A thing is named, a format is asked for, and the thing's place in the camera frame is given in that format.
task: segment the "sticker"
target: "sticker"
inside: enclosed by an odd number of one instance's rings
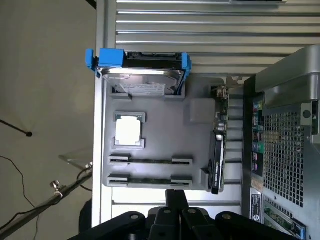
[[[165,84],[120,84],[123,90],[132,96],[163,96]]]
[[[261,194],[251,195],[250,219],[261,223]]]
[[[262,180],[259,180],[255,177],[252,177],[251,179],[251,186],[258,190],[260,193],[262,193],[264,191],[264,183]]]

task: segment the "hard drive label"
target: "hard drive label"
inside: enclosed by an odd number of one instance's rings
[[[163,96],[165,84],[119,84],[123,90],[132,96]]]
[[[261,223],[261,194],[251,195],[250,219]]]

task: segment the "gray floor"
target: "gray floor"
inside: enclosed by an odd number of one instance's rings
[[[94,75],[84,56],[95,47],[96,11],[84,0],[1,0],[0,30],[0,119],[34,133],[27,138],[0,124],[0,155],[20,168],[26,194],[37,205],[52,196],[52,180],[68,185],[79,172],[59,155],[92,154]],[[2,226],[31,206],[21,176],[4,159],[0,181]],[[79,188],[44,212],[37,239],[76,235],[79,212],[90,197]],[[35,224],[8,239],[33,239]]]

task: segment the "floor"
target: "floor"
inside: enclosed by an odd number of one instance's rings
[[[24,174],[26,195],[38,205],[53,195],[49,184],[68,185],[79,172],[59,155],[90,161],[93,148],[94,74],[85,67],[86,48],[95,48],[96,11],[84,0],[0,1],[0,155]],[[22,178],[0,158],[0,226],[32,207]],[[78,188],[39,218],[36,239],[68,239],[91,193]],[[31,240],[36,220],[8,239]]]

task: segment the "ventilation grille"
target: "ventilation grille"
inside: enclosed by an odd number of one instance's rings
[[[264,187],[303,207],[304,127],[296,112],[264,117]]]
[[[279,204],[275,203],[274,201],[272,201],[270,198],[264,196],[264,200],[271,204],[272,206],[274,206],[276,209],[278,209],[280,212],[284,213],[285,215],[289,216],[290,218],[293,218],[293,214],[286,210],[285,208],[283,208],[282,206],[280,206]]]

